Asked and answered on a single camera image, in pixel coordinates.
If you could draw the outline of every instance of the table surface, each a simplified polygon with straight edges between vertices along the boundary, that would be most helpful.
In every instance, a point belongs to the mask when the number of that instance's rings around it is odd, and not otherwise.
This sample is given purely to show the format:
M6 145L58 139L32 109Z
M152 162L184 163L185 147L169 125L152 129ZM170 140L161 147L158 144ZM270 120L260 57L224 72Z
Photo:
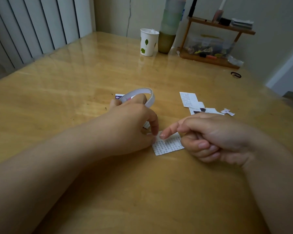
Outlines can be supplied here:
M140 41L93 33L0 80L0 162L106 112L115 93L149 87L160 130L190 115L179 92L230 109L293 152L293 110L240 69L242 78L176 53L140 55ZM36 233L268 233L238 167L204 164L151 147L83 172Z

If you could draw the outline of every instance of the small shelf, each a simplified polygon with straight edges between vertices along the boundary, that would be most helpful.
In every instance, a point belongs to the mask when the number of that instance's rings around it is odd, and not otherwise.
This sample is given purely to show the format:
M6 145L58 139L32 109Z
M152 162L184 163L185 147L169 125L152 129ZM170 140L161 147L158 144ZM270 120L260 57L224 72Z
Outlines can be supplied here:
M200 24L208 25L208 26L214 26L214 27L221 28L221 29L241 32L241 33L250 34L250 35L256 34L256 32L253 30L248 30L248 29L238 28L238 27L233 27L233 26L223 26L223 25L220 25L216 22L211 22L210 20L206 20L206 19L202 19L202 18L198 18L198 17L188 17L188 19L191 22L200 23Z
M181 58L183 58L183 59L200 61L200 62L205 62L205 63L209 63L209 64L229 67L229 68L233 68L233 69L239 69L240 68L240 67L238 67L236 65L232 65L231 63L229 63L227 59L223 59L223 58L217 58L217 59L204 58L204 57L200 57L200 56L197 56L197 55L189 54L186 49L183 49L182 51L180 51L179 47L177 48L177 51L180 52L179 56Z

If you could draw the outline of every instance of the white paper cup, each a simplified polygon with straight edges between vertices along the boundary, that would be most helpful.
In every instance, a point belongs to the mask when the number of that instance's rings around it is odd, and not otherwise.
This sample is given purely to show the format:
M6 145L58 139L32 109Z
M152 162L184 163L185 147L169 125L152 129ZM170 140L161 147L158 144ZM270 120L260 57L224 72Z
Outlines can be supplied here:
M150 29L141 29L140 53L144 56L152 56L160 33Z

